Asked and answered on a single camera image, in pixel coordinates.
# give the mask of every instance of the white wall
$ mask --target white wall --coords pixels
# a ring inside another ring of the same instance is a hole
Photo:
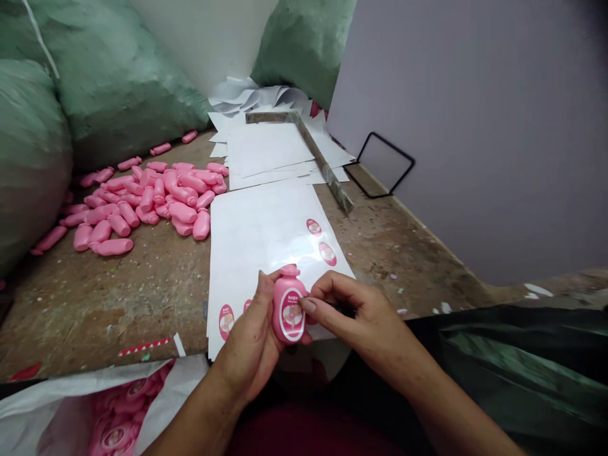
[[[131,0],[146,25],[208,95],[226,76],[249,76],[278,0]]]

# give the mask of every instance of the green sack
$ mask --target green sack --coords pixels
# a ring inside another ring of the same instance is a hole
[[[291,84],[329,110],[357,0],[279,0],[251,78]]]
[[[409,326],[529,454],[592,454],[603,446],[608,313],[503,305]],[[433,333],[434,340],[423,335]]]
[[[68,124],[43,67],[0,60],[0,278],[54,224],[70,183]]]
[[[29,0],[59,73],[80,171],[116,165],[208,125],[207,100],[128,0]],[[21,0],[0,3],[0,57],[49,60]]]

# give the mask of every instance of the fingernail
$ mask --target fingernail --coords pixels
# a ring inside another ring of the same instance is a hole
[[[317,305],[313,301],[306,298],[300,298],[298,300],[298,304],[300,304],[300,307],[304,309],[304,312],[307,314],[313,314],[317,309]]]

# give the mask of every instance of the hand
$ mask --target hand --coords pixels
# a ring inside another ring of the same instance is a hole
[[[285,348],[272,328],[274,283],[280,276],[278,270],[269,275],[259,272],[251,305],[234,324],[208,374],[217,373],[242,407],[260,394]],[[305,332],[301,343],[311,341]]]
[[[346,317],[328,303],[350,305],[357,315]],[[392,364],[404,364],[416,353],[429,356],[380,290],[347,275],[326,272],[299,304],[308,318],[346,342],[389,383]]]

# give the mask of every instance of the black metal frame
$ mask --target black metal frame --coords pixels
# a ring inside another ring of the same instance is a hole
[[[391,149],[393,149],[393,150],[397,151],[398,153],[400,153],[402,156],[406,157],[411,162],[410,166],[407,167],[407,169],[405,170],[405,172],[397,180],[397,182],[395,183],[395,185],[393,185],[393,187],[388,191],[388,193],[380,194],[380,195],[370,195],[368,193],[368,191],[363,187],[363,185],[361,185],[361,183],[350,173],[350,171],[348,171],[348,167],[349,166],[361,164],[361,156],[363,155],[363,152],[365,151],[365,146],[367,145],[367,141],[369,141],[369,139],[372,136],[376,136],[380,141],[382,141],[383,143],[385,143]],[[401,184],[401,181],[412,170],[412,168],[414,167],[415,164],[416,164],[416,160],[415,160],[415,158],[413,156],[411,156],[408,153],[402,151],[400,148],[398,148],[397,146],[395,146],[392,142],[387,141],[385,138],[383,138],[382,136],[380,136],[378,133],[371,132],[369,135],[367,135],[367,139],[365,140],[365,142],[363,144],[363,147],[361,148],[361,152],[359,152],[359,155],[357,156],[357,160],[355,162],[353,162],[353,163],[349,163],[347,165],[344,165],[344,171],[346,171],[346,174],[348,174],[348,176],[353,181],[355,181],[355,183],[359,186],[359,188],[363,191],[363,193],[365,193],[366,197],[370,198],[371,200],[374,200],[376,198],[383,198],[385,196],[391,196],[393,194],[393,191],[397,188],[397,186],[399,184]]]

